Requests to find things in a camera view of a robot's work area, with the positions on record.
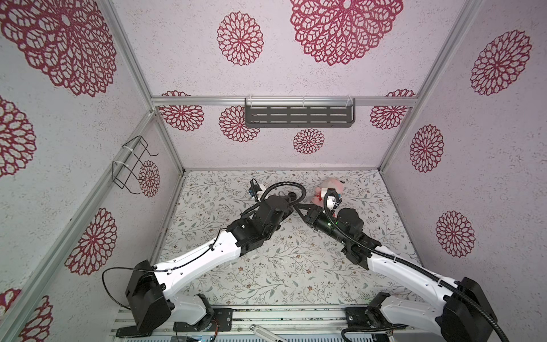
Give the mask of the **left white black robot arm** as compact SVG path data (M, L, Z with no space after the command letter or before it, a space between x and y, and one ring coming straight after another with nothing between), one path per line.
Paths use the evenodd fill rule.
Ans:
M134 318L132 331L149 336L170 318L197 331L208 329L215 311L202 294L188 296L182 289L217 266L260 248L293 212L296 194L270 195L253 215L244 215L217 237L192 251L152 265L149 260L132 271L125 296Z

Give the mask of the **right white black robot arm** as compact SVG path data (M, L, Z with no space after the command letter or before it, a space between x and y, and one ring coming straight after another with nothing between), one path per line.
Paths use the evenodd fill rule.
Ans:
M495 333L501 341L508 341L474 280L457 281L397 256L363 232L364 222L355 209L344 208L336 216L318 205L296 205L294 209L308 226L343 244L342 252L351 263L386 276L423 299L417 303L377 296L371 304L370 321L380 323L380 330L409 326L445 341L488 341Z

